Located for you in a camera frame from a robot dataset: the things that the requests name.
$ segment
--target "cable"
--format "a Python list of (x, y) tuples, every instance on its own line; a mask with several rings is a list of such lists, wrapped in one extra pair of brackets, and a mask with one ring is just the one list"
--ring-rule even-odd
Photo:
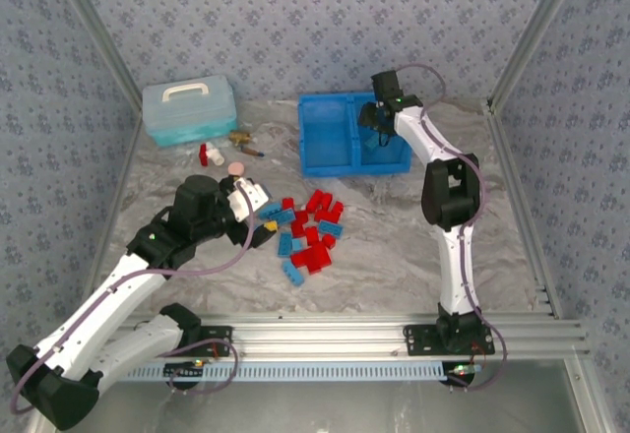
[(221, 271), (224, 271), (232, 267), (234, 264), (236, 264), (238, 261), (242, 259), (242, 257), (247, 252), (249, 245), (252, 242), (252, 237), (254, 236), (254, 208), (252, 207), (252, 203), (249, 200), (247, 192), (243, 190), (240, 183), (236, 182), (235, 185), (236, 185), (236, 189), (242, 194), (243, 198), (245, 199), (245, 203), (247, 204), (247, 210), (249, 212), (249, 215), (247, 217), (247, 223), (249, 226), (249, 228), (247, 229), (247, 237), (245, 238), (243, 247), (238, 251), (236, 256), (234, 256), (232, 259), (230, 259), (226, 263), (221, 264), (220, 266), (216, 266), (215, 268), (211, 268), (211, 269), (204, 269), (201, 271), (178, 271), (175, 269), (142, 269), (141, 271), (135, 271), (133, 273), (128, 274), (127, 276), (120, 278), (117, 282), (113, 283), (110, 287), (108, 287), (107, 290), (104, 293), (102, 293), (100, 297), (97, 298), (93, 302), (93, 304), (90, 305), (86, 309), (84, 313), (81, 314), (81, 316), (77, 318), (77, 320), (68, 328), (68, 330), (66, 330), (63, 336), (48, 350), (48, 352), (43, 354), (43, 356), (39, 358), (31, 366), (31, 368), (29, 368), (29, 370), (27, 370), (25, 375), (22, 376), (22, 378), (20, 378), (20, 380), (16, 384), (16, 387), (13, 389), (13, 393), (11, 395), (11, 401), (9, 403), (9, 409), (11, 410), (11, 413), (13, 413), (14, 415), (21, 415), (23, 413), (27, 413), (33, 410), (32, 405), (26, 408), (18, 408), (18, 399), (20, 397), (20, 392), (22, 391), (26, 383), (29, 381), (29, 379), (32, 377), (35, 371), (39, 369), (48, 359), (50, 359), (50, 357), (56, 351), (59, 351), (60, 349), (63, 348), (63, 344), (68, 340), (68, 338), (74, 332), (77, 331), (77, 329), (88, 319), (88, 317), (90, 317), (90, 315), (96, 309), (96, 307), (98, 307), (98, 305), (100, 305), (103, 302), (103, 300), (105, 300), (110, 294), (114, 293), (120, 285), (127, 282), (131, 278), (136, 278), (138, 276), (144, 276), (147, 274), (151, 274), (151, 275), (161, 274), (163, 276), (176, 276), (176, 277), (209, 276), (212, 274), (220, 273)]
[(216, 384), (214, 387), (211, 387), (209, 389), (203, 389), (201, 391), (184, 391), (181, 389), (177, 389), (173, 385), (173, 381), (175, 380), (175, 377), (177, 377), (177, 374), (181, 371), (181, 369), (175, 369), (175, 371), (168, 378), (168, 387), (170, 387), (173, 390), (173, 392), (182, 394), (184, 396), (204, 396), (207, 394), (215, 394), (218, 391), (222, 391), (223, 389), (225, 389), (227, 386), (229, 386), (232, 383), (232, 381), (236, 377), (236, 374), (238, 373), (238, 352), (236, 351), (236, 348), (231, 342), (222, 340), (221, 338), (209, 338), (207, 340), (193, 342), (192, 344), (189, 344), (187, 346), (174, 349), (173, 351), (170, 351), (170, 352), (165, 352), (164, 354), (161, 354), (159, 357), (174, 356), (177, 354), (181, 354), (182, 352), (190, 351), (191, 349), (194, 349), (196, 347), (203, 346), (204, 344), (210, 344), (210, 343), (212, 343), (213, 345), (218, 343), (218, 344), (222, 344), (223, 346), (227, 346), (227, 348), (230, 351), (232, 351), (232, 353), (234, 354), (234, 365), (232, 366), (232, 372), (229, 373), (229, 376), (227, 376), (227, 379), (225, 379), (220, 384)]
[(430, 102), (428, 105), (425, 105), (425, 106), (422, 107), (422, 112), (420, 113), (420, 126), (422, 127), (422, 129), (424, 130), (426, 135), (429, 137), (429, 139), (433, 143), (435, 143), (436, 146), (438, 146), (440, 149), (442, 149), (443, 151), (445, 151), (449, 155), (457, 157), (458, 159), (463, 161), (472, 170), (472, 172), (474, 172), (474, 174), (476, 175), (477, 179), (479, 180), (479, 187), (480, 187), (479, 208), (477, 209), (476, 213), (472, 216), (471, 219), (469, 219), (466, 223), (464, 223), (464, 224), (462, 224), (460, 226), (460, 232), (459, 232), (459, 239), (460, 239), (460, 269), (462, 271), (462, 282), (464, 284), (464, 291), (466, 292), (466, 297), (468, 298), (469, 302), (471, 303), (472, 310), (474, 311), (474, 313), (476, 314), (478, 319), (481, 321), (481, 323), (483, 325), (485, 325), (486, 327), (488, 327), (490, 329), (490, 331), (492, 331), (496, 335), (496, 337), (499, 338), (499, 341), (501, 342), (502, 357), (501, 357), (501, 363), (499, 364), (499, 368), (494, 373), (494, 375), (490, 379), (488, 379), (485, 382), (483, 382), (482, 384), (479, 384), (478, 386), (471, 387), (471, 386), (469, 386), (469, 384), (467, 384), (466, 382), (462, 381), (461, 379), (458, 379), (455, 376), (448, 376), (449, 379), (453, 380), (454, 382), (457, 382), (462, 387), (464, 387), (466, 390), (479, 391), (479, 390), (485, 389), (487, 387), (490, 387), (492, 384), (494, 384), (501, 377), (501, 375), (503, 374), (503, 369), (505, 368), (505, 363), (508, 360), (508, 349), (507, 349), (507, 344), (505, 342), (505, 339), (503, 338), (501, 333), (496, 329), (496, 327), (494, 327), (494, 325), (492, 325), (490, 322), (488, 322), (485, 319), (485, 317), (481, 313), (481, 310), (479, 309), (479, 307), (476, 304), (473, 303), (473, 294), (471, 293), (471, 289), (469, 287), (469, 280), (468, 280), (468, 277), (466, 275), (466, 260), (465, 260), (465, 256), (466, 256), (466, 240), (464, 238), (464, 236), (465, 236), (464, 235), (464, 231), (466, 230), (467, 227), (472, 227), (474, 225), (474, 223), (481, 217), (481, 214), (485, 210), (485, 206), (487, 204), (487, 188), (486, 188), (486, 185), (485, 185), (485, 180), (483, 179), (483, 175), (481, 174), (481, 171), (476, 166), (476, 164), (474, 164), (474, 162), (472, 162), (470, 159), (468, 159), (465, 155), (463, 155), (463, 154), (461, 154), (461, 153), (459, 153), (459, 152), (457, 152), (455, 150), (452, 150), (451, 148), (447, 147), (445, 143), (442, 143), (440, 140), (438, 140), (435, 137), (435, 135), (433, 135), (433, 133), (431, 133), (431, 130), (429, 130), (428, 126), (426, 125), (425, 120), (428, 119), (428, 115), (427, 115), (428, 109), (433, 107), (437, 103), (439, 103), (446, 96), (446, 82), (444, 81), (444, 79), (442, 78), (440, 73), (437, 72), (433, 67), (427, 66), (426, 64), (421, 64), (421, 63), (418, 63), (418, 62), (414, 62), (414, 63), (411, 63), (411, 64), (406, 64), (404, 66), (401, 66), (398, 69), (396, 69), (396, 71), (397, 72), (398, 71), (402, 71), (402, 70), (405, 70), (405, 69), (411, 68), (411, 67), (416, 67), (416, 68), (424, 69), (424, 70), (427, 70), (427, 71), (431, 72), (438, 79), (438, 81), (440, 81), (440, 86), (442, 88), (442, 92), (441, 92), (440, 97), (438, 99), (436, 99), (436, 100)]

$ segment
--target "blue lego brick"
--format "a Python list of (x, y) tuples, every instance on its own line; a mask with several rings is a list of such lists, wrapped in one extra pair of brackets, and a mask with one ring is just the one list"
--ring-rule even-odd
[(344, 227), (340, 224), (330, 223), (329, 221), (320, 221), (317, 230), (320, 233), (328, 233), (335, 236), (337, 239), (341, 239), (344, 233)]
[(371, 137), (363, 142), (363, 145), (367, 148), (368, 151), (374, 151), (377, 146), (379, 146), (379, 135), (378, 133), (374, 133)]
[(267, 204), (263, 207), (260, 212), (258, 212), (258, 217), (264, 219), (275, 219), (271, 218), (271, 216), (279, 213), (282, 209), (283, 206), (280, 202), (273, 202), (272, 204)]
[(283, 271), (291, 283), (296, 287), (300, 287), (304, 283), (304, 276), (291, 261), (283, 262)]
[(299, 238), (293, 238), (293, 241), (291, 242), (291, 244), (292, 244), (292, 250), (294, 253), (304, 249), (304, 245), (302, 244)]
[(292, 223), (295, 221), (295, 212), (293, 209), (282, 210), (273, 214), (272, 219), (276, 221), (278, 225)]
[(278, 255), (281, 258), (288, 258), (291, 255), (293, 238), (291, 233), (280, 233), (280, 243), (278, 245)]

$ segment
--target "marble-patterned mat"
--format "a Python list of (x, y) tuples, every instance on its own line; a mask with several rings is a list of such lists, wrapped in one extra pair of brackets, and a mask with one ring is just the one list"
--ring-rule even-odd
[[(535, 310), (535, 280), (510, 208), (501, 169), (485, 119), (440, 104), (431, 112), (436, 126), (455, 146), (479, 157), (489, 205), (473, 235), (473, 276), (484, 310)], [(172, 202), (176, 187), (194, 173), (216, 179), (240, 160), (248, 177), (264, 183), (276, 199), (305, 203), (315, 188), (332, 192), (346, 205), (345, 234), (332, 251), (333, 266), (293, 287), (281, 270), (278, 240), (248, 251), (233, 268), (200, 278), (172, 278), (140, 311), (156, 312), (180, 302), (195, 312), (434, 313), (440, 294), (437, 243), (422, 216), (424, 168), (396, 176), (304, 180), (298, 152), (295, 102), (254, 101), (239, 107), (242, 128), (253, 133), (252, 148), (264, 158), (243, 155), (227, 139), (216, 140), (222, 167), (200, 166), (196, 145), (158, 148), (143, 133), (134, 156), (122, 208), (115, 223), (100, 278), (106, 277), (139, 227)], [(199, 270), (230, 259), (237, 248), (227, 238), (205, 243), (185, 269)]]

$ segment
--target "floral wallpaper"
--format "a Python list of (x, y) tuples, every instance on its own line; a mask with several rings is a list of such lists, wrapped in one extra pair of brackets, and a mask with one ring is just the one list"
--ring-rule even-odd
[(630, 431), (630, 0), (565, 0), (502, 112), (563, 310)]
[[(237, 96), (365, 90), (437, 66), (453, 97), (489, 96), (537, 0), (93, 0), (140, 88), (226, 74)], [(406, 90), (435, 94), (405, 72)]]
[(0, 6), (0, 431), (8, 432), (18, 421), (4, 356), (76, 309), (137, 118), (66, 0)]

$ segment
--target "white handle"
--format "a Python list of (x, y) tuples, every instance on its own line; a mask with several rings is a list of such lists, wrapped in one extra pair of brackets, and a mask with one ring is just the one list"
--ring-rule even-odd
[(183, 86), (175, 86), (166, 89), (161, 96), (161, 101), (169, 101), (172, 93), (193, 91), (195, 89), (200, 89), (202, 95), (207, 95), (209, 92), (208, 86), (206, 84), (202, 84), (201, 82), (197, 84), (184, 84)]

